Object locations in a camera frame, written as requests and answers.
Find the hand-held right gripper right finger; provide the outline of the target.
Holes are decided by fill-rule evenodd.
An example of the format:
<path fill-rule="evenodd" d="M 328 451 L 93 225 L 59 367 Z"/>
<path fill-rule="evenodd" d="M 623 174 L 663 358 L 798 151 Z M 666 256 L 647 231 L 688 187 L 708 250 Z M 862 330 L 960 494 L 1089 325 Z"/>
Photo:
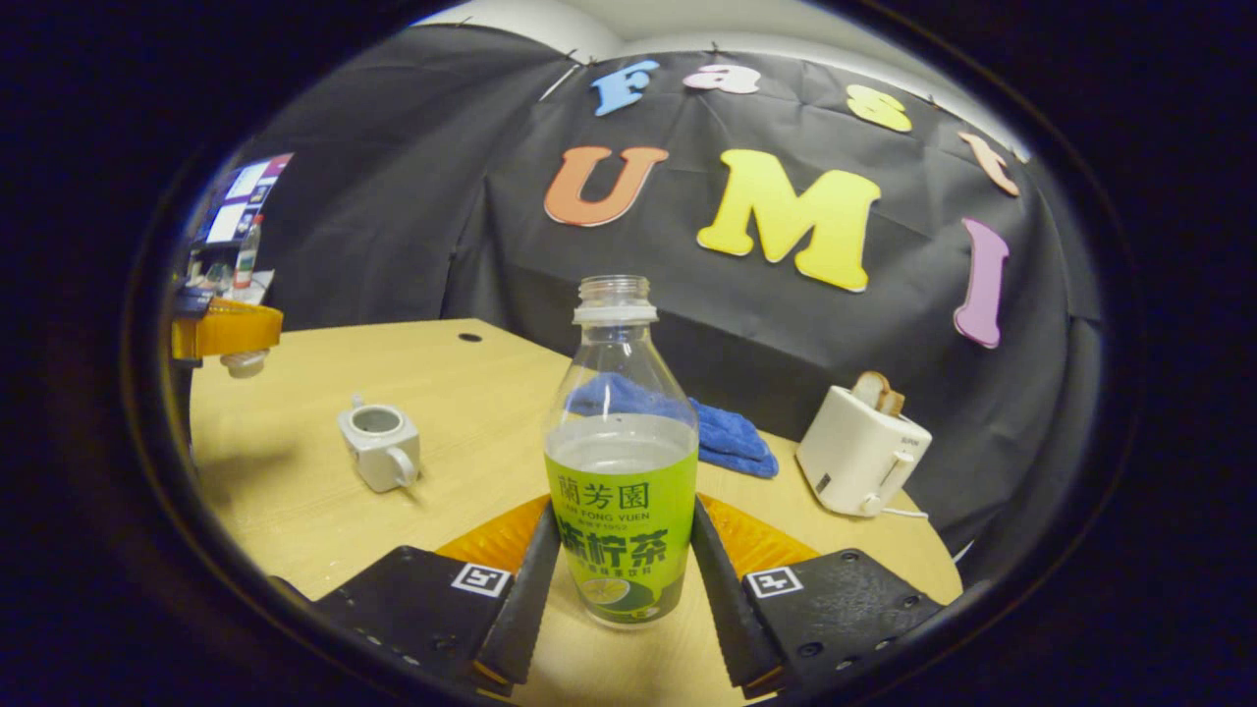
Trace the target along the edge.
<path fill-rule="evenodd" d="M 941 610 L 862 550 L 817 552 L 708 494 L 696 494 L 691 547 L 729 681 L 745 698 L 841 689 Z"/>

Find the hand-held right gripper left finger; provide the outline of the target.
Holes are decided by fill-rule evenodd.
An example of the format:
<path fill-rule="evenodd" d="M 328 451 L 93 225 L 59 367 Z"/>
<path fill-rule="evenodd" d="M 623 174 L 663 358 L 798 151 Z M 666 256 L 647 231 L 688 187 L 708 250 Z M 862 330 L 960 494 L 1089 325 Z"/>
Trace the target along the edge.
<path fill-rule="evenodd" d="M 406 671 L 507 698 L 528 681 L 558 555 L 543 494 L 435 551 L 397 546 L 310 608 Z"/>

